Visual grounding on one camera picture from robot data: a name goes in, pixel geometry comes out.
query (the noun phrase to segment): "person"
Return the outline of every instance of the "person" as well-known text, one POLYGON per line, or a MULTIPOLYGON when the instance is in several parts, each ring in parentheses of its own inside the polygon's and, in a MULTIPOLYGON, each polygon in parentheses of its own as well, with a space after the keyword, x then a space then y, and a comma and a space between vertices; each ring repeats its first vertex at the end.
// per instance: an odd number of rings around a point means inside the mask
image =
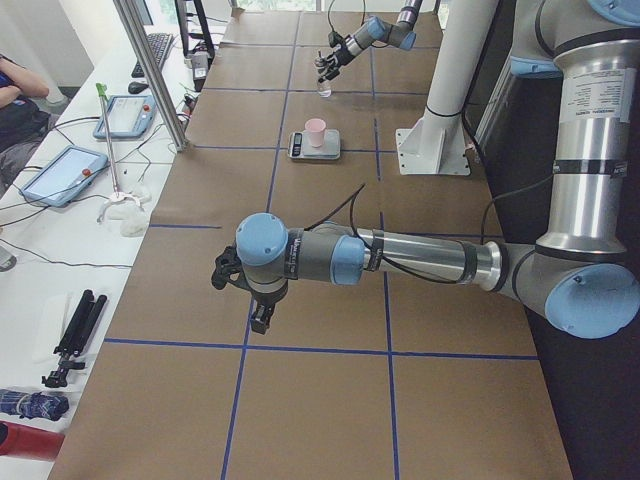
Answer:
POLYGON ((0 54, 0 197, 58 119, 29 98, 47 95, 49 87, 38 74, 0 54))

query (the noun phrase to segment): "blue joint cap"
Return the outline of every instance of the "blue joint cap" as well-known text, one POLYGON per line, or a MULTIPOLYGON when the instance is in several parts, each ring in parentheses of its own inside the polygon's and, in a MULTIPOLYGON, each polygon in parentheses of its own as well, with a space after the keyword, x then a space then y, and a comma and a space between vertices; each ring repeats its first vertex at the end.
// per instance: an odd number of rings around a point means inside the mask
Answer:
POLYGON ((370 17, 367 20, 367 33, 376 40, 382 40, 384 38, 386 29, 384 23, 378 17, 370 17))
POLYGON ((364 267, 364 243, 362 240, 343 235, 331 256, 331 283, 356 285, 364 267))
POLYGON ((558 78, 562 71, 550 60, 511 57, 511 74, 522 78, 558 78))
POLYGON ((627 27, 640 27, 638 0, 589 0, 589 5, 610 22, 627 27))
POLYGON ((621 265, 589 265, 561 280, 545 303, 545 315, 574 337, 603 338, 627 326, 640 308, 640 284, 621 265))
POLYGON ((254 213, 236 229, 236 251, 242 263, 261 267, 284 252, 289 235, 282 220, 270 213, 254 213))
POLYGON ((407 33, 407 36, 404 37, 402 43, 400 44, 400 46, 398 46, 398 48, 400 50, 411 50, 414 43, 416 43, 416 34, 415 32, 409 32, 407 33))

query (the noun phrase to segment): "digital scale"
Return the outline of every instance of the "digital scale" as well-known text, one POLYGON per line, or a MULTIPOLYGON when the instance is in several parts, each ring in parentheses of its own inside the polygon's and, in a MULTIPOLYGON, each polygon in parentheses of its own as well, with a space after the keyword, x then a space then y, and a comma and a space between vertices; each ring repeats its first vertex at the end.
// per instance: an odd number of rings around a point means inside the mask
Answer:
POLYGON ((313 147, 309 143, 306 132, 293 132, 289 137, 288 155, 291 160, 335 161, 340 158, 340 132, 327 130, 324 134, 324 144, 313 147))
POLYGON ((20 190, 29 201, 64 207, 84 190, 109 159, 104 153, 69 145, 20 190))
MULTIPOLYGON (((109 129, 114 140, 133 140, 147 131, 156 112, 151 95, 113 95, 107 104, 109 129)), ((93 131, 94 138, 105 140, 104 120, 93 131)))

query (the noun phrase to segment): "computer mouse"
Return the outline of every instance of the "computer mouse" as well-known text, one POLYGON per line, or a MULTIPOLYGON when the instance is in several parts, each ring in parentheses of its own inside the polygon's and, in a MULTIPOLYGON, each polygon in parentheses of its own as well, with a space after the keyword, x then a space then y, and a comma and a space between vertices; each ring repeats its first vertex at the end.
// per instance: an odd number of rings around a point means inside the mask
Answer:
POLYGON ((131 82, 129 84, 129 88, 127 88, 127 91, 131 95, 135 95, 136 93, 140 93, 140 92, 142 92, 143 90, 145 90, 148 87, 149 87, 149 84, 147 84, 147 83, 131 82))

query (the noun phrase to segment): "keyboard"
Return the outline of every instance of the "keyboard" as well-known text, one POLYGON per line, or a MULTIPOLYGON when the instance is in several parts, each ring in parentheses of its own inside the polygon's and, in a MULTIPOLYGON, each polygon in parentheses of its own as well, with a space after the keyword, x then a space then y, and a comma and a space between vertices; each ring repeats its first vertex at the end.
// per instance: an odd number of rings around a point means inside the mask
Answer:
MULTIPOLYGON (((158 68, 162 70, 162 66, 169 56, 169 50, 171 50, 173 35, 170 33, 148 33, 147 41, 149 42, 153 56, 156 59, 158 68)), ((144 77, 144 72, 142 71, 142 65, 140 65, 140 62, 136 63, 136 66, 131 72, 131 76, 133 78, 144 77)))

